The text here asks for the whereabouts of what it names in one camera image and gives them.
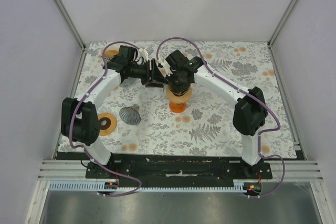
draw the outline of gray wall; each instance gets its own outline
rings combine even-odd
[[[62,0],[92,40],[267,41],[290,0]]]
[[[23,223],[80,49],[52,0],[0,0],[0,220]]]
[[[336,1],[300,0],[274,45],[303,146],[336,204]]]

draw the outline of floral tablecloth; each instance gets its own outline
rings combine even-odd
[[[156,52],[159,42],[133,42],[138,47],[152,46]],[[101,49],[107,41],[92,42],[87,47],[87,56],[77,86],[76,95],[83,94],[101,76]],[[295,158],[292,137],[284,106],[277,87],[275,73],[265,43],[251,42],[207,42],[197,45],[218,72],[246,87],[260,87],[268,106],[281,122],[281,130],[265,133],[262,137],[262,151],[265,155],[279,154]],[[118,50],[119,45],[111,49]],[[180,50],[188,58],[198,56],[192,45],[183,41],[167,42],[162,46],[160,57],[166,57],[174,50]],[[197,84],[192,85],[193,95],[187,109],[175,114],[169,109],[169,100],[162,88],[145,88],[140,80],[125,80],[111,90],[98,113],[109,112],[117,117],[117,128],[108,136],[101,136],[104,145],[113,153],[240,156],[242,152],[240,134],[232,125],[233,108]],[[125,124],[119,117],[119,110],[138,104],[141,122],[136,126]],[[274,127],[271,116],[267,117],[265,128]],[[74,152],[69,140],[62,138],[59,151]]]

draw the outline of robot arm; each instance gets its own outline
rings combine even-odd
[[[227,79],[225,76],[222,76],[221,74],[217,73],[220,77],[223,79],[226,79],[230,83],[234,84],[235,86],[239,87],[239,89],[244,90],[246,92],[249,92],[246,87],[243,87],[241,85],[238,85],[234,83],[233,81]],[[197,73],[195,74],[195,83],[202,85],[211,91],[213,91],[215,94],[217,94],[219,97],[222,97],[232,108],[235,109],[235,114],[233,118],[233,124],[236,127],[238,131],[241,133],[241,139],[242,139],[242,146],[243,146],[243,153],[242,153],[242,159],[249,165],[254,166],[257,164],[261,157],[258,154],[258,132],[260,130],[260,127],[265,123],[265,119],[262,120],[258,125],[255,125],[257,129],[253,131],[252,129],[245,129],[249,125],[253,124],[252,118],[253,114],[258,113],[258,111],[255,111],[252,109],[252,104],[254,104],[254,101],[249,101],[250,103],[245,103],[240,105],[239,101],[244,101],[245,95],[238,92],[228,84],[222,82],[218,78],[215,78],[212,76],[212,74],[206,69],[206,67],[203,65],[200,68],[198,68]],[[250,92],[255,92],[262,96],[262,100],[264,100],[264,96],[262,95],[262,92],[260,89],[255,88],[254,91],[250,90]],[[263,118],[263,113],[265,114],[265,117],[267,115],[267,112],[262,110],[261,111],[261,118]]]
[[[175,95],[183,94],[191,83],[197,83],[223,97],[235,109],[233,125],[241,133],[243,160],[249,166],[254,166],[260,161],[257,135],[265,123],[267,111],[259,103],[213,77],[199,57],[189,60],[180,51],[174,51],[166,59],[159,61],[159,66],[167,72],[164,77],[155,59],[139,65],[134,61],[135,54],[135,48],[120,46],[118,55],[108,62],[107,75],[83,101],[78,110],[81,118],[75,118],[73,141],[80,142],[95,160],[105,165],[111,157],[111,153],[99,138],[100,122],[96,107],[102,104],[111,90],[128,77],[133,77],[141,79],[141,83],[146,87],[163,87],[168,84]],[[233,84],[265,102],[264,95],[258,87],[249,90]],[[61,133],[67,137],[69,137],[71,117],[77,104],[78,100],[71,98],[65,98],[62,103]]]

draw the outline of purple cable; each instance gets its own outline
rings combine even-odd
[[[269,191],[268,193],[265,193],[265,194],[260,195],[260,196],[250,196],[250,198],[261,198],[261,197],[265,197],[265,196],[268,196],[268,195],[274,193],[275,191],[277,191],[277,190],[280,188],[280,186],[282,185],[283,179],[284,179],[284,177],[285,177],[285,172],[286,172],[285,161],[284,161],[284,159],[283,159],[280,155],[277,155],[277,154],[270,155],[270,156],[267,156],[267,157],[265,157],[265,156],[263,156],[263,155],[261,154],[261,134],[263,134],[263,133],[265,133],[265,132],[278,131],[278,130],[281,128],[280,121],[279,121],[279,119],[277,118],[277,116],[273,113],[273,111],[272,111],[272,110],[271,110],[265,103],[263,103],[262,101],[260,101],[258,98],[254,97],[253,95],[251,95],[250,93],[248,93],[248,92],[246,92],[246,91],[244,91],[244,90],[241,90],[240,88],[238,88],[237,86],[235,86],[235,85],[232,84],[231,82],[225,80],[225,79],[222,78],[221,76],[219,76],[219,75],[217,75],[216,73],[214,73],[214,72],[211,70],[211,68],[209,68],[207,62],[204,60],[203,55],[202,55],[200,49],[198,48],[198,46],[197,46],[194,42],[192,42],[191,40],[188,40],[188,39],[186,39],[186,38],[182,38],[182,37],[172,37],[172,38],[165,39],[164,41],[162,41],[162,42],[159,44],[158,49],[156,50],[156,59],[157,59],[157,60],[159,59],[159,50],[160,50],[160,47],[161,47],[164,43],[166,43],[167,41],[169,41],[169,40],[173,40],[173,39],[184,40],[184,41],[190,43],[191,45],[193,45],[193,46],[196,48],[196,50],[197,50],[197,52],[198,52],[198,54],[199,54],[199,56],[200,56],[200,58],[201,58],[201,60],[202,60],[202,62],[203,62],[203,64],[204,64],[205,68],[206,68],[206,69],[207,69],[213,76],[217,77],[219,80],[221,80],[221,81],[223,81],[224,83],[228,84],[230,87],[234,88],[234,89],[237,90],[238,92],[241,92],[241,93],[243,93],[244,95],[247,95],[248,97],[250,97],[250,98],[252,98],[253,100],[255,100],[256,102],[258,102],[258,103],[259,103],[261,106],[263,106],[263,107],[264,107],[264,108],[271,114],[271,116],[274,118],[274,120],[275,120],[276,123],[277,123],[277,127],[276,127],[276,128],[273,128],[273,129],[265,129],[265,130],[262,130],[262,131],[260,131],[260,132],[258,133],[258,154],[259,154],[259,156],[260,156],[262,159],[269,159],[269,158],[273,158],[273,157],[278,157],[278,158],[281,160],[281,162],[282,162],[282,167],[283,167],[283,170],[282,170],[282,177],[281,177],[281,180],[280,180],[279,184],[278,184],[278,185],[276,186],[276,188],[274,188],[272,191]]]
[[[132,44],[132,43],[129,43],[129,42],[125,42],[125,41],[116,41],[116,42],[112,42],[110,44],[108,44],[104,50],[103,50],[103,53],[102,53],[102,59],[103,59],[103,62],[104,62],[104,66],[105,66],[105,71],[104,71],[104,74],[102,75],[101,78],[99,78],[99,80],[94,84],[92,85],[92,87],[88,90],[88,92],[86,92],[86,94],[82,97],[82,99],[80,99],[80,101],[78,102],[77,106],[75,107],[75,110],[74,110],[74,113],[72,114],[72,118],[71,118],[71,122],[70,122],[70,129],[69,129],[69,142],[70,142],[70,146],[72,148],[79,148],[79,147],[83,147],[84,146],[82,144],[78,144],[78,145],[74,145],[73,144],[73,141],[72,141],[72,131],[74,129],[74,123],[75,123],[75,118],[76,118],[76,115],[77,115],[77,112],[79,110],[79,107],[80,105],[83,103],[83,101],[89,96],[89,94],[95,89],[95,87],[104,79],[104,77],[107,75],[107,71],[108,71],[108,68],[107,68],[107,62],[105,60],[105,52],[106,50],[112,46],[112,45],[115,45],[115,44],[127,44],[127,45],[130,45],[132,47],[135,47],[136,49],[139,49],[136,45]],[[114,172],[110,169],[108,169],[107,167],[105,167],[103,164],[99,163],[97,160],[94,159],[94,157],[92,157],[90,155],[90,153],[87,152],[87,150],[84,148],[84,152],[86,153],[86,155],[88,155],[88,157],[90,158],[90,160],[92,162],[95,162],[97,165],[99,165],[101,168],[103,168],[104,170],[108,171],[109,173],[112,173],[112,174],[115,174],[115,175],[118,175],[120,177],[124,177],[124,178],[129,178],[129,179],[132,179],[132,180],[135,180],[136,182],[139,183],[138,187],[131,190],[131,191],[127,191],[127,192],[124,192],[124,193],[121,193],[121,194],[113,194],[113,195],[105,195],[107,197],[120,197],[120,196],[125,196],[125,195],[129,195],[129,194],[132,194],[134,193],[135,191],[139,190],[140,187],[142,186],[142,183],[139,179],[137,178],[134,178],[132,176],[128,176],[128,175],[125,175],[125,174],[122,174],[122,173],[117,173],[117,172]]]

